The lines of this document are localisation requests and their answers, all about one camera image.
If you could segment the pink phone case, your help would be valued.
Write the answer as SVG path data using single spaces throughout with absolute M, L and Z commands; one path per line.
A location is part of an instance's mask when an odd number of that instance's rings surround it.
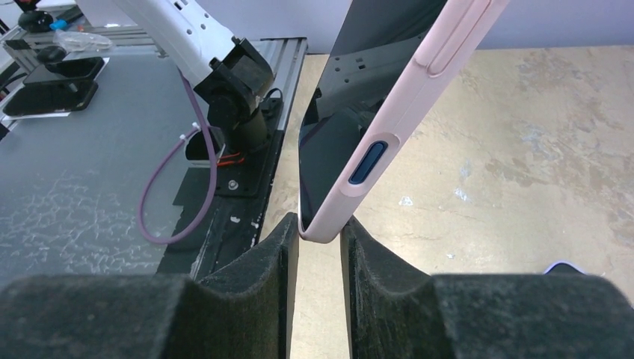
M 302 239 L 337 237 L 506 6 L 351 3 L 299 130 Z

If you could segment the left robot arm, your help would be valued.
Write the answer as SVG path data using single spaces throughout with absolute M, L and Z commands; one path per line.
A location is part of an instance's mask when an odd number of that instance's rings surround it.
M 209 106 L 207 120 L 233 152 L 252 153 L 268 143 L 260 103 L 274 82 L 266 59 L 245 38 L 219 23 L 196 1 L 117 1 L 178 66 Z

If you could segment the phone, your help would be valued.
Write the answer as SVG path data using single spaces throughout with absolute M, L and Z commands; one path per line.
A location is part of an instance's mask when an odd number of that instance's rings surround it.
M 544 274 L 583 274 L 586 275 L 585 271 L 575 266 L 573 263 L 569 263 L 566 261 L 558 261 L 550 265 L 545 271 Z

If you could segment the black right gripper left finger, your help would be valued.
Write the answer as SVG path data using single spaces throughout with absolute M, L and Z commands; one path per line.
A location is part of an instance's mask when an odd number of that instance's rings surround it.
M 211 275 L 41 275 L 1 291 L 3 358 L 287 358 L 298 217 Z

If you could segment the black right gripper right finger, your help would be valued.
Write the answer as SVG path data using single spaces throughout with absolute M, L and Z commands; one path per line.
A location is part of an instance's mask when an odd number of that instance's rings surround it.
M 602 277 L 429 275 L 355 218 L 340 243 L 353 358 L 633 356 L 633 307 Z

